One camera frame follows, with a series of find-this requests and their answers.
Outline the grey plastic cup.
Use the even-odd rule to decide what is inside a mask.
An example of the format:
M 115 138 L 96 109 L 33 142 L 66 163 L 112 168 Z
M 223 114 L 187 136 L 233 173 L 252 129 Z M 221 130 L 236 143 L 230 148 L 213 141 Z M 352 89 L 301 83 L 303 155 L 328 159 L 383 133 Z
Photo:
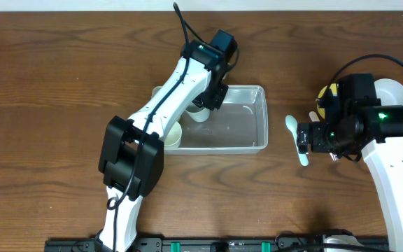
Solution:
M 210 116 L 210 110 L 204 107 L 198 107 L 191 103 L 185 112 L 197 123 L 202 123 L 206 121 Z

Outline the clear plastic storage container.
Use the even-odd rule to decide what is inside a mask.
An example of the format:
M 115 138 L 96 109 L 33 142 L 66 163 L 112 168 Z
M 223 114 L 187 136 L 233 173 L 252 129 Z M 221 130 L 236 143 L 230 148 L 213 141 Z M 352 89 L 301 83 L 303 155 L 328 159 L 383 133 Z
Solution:
M 184 112 L 181 144 L 167 155 L 256 154 L 267 147 L 269 123 L 264 89 L 259 85 L 231 85 L 220 109 L 196 122 Z

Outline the yellow plastic bowl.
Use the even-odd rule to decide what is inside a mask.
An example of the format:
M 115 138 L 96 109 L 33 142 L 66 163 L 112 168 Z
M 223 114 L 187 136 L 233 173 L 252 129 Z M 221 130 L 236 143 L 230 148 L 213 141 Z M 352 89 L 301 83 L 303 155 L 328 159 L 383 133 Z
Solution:
M 338 98 L 338 87 L 336 83 L 331 84 L 329 88 L 323 87 L 317 98 L 317 111 L 322 119 L 326 118 L 326 107 L 333 105 Z

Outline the white plastic cup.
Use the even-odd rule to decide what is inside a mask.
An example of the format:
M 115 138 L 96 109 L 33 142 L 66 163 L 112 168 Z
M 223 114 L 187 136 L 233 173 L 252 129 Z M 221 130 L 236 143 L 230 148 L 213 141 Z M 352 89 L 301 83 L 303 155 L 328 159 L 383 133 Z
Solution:
M 165 148 L 177 148 L 181 144 L 183 130 L 179 122 L 175 122 L 164 140 Z

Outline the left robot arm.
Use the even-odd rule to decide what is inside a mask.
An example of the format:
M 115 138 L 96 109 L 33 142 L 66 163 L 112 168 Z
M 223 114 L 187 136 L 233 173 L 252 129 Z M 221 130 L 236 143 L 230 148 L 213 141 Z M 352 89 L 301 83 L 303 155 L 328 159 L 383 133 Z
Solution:
M 164 169 L 164 140 L 190 104 L 208 110 L 221 107 L 228 91 L 222 80 L 237 56 L 236 41 L 191 41 L 146 105 L 128 119 L 115 116 L 108 123 L 98 164 L 108 195 L 106 222 L 98 237 L 103 251 L 129 250 L 143 198 Z

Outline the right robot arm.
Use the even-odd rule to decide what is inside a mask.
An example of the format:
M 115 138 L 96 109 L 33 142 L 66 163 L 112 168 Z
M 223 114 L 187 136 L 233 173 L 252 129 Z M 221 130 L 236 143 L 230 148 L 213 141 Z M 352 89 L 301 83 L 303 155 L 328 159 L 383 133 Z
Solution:
M 323 120 L 297 126 L 300 154 L 355 156 L 374 180 L 389 249 L 403 251 L 403 104 L 379 98 L 374 77 L 355 73 L 325 87 Z

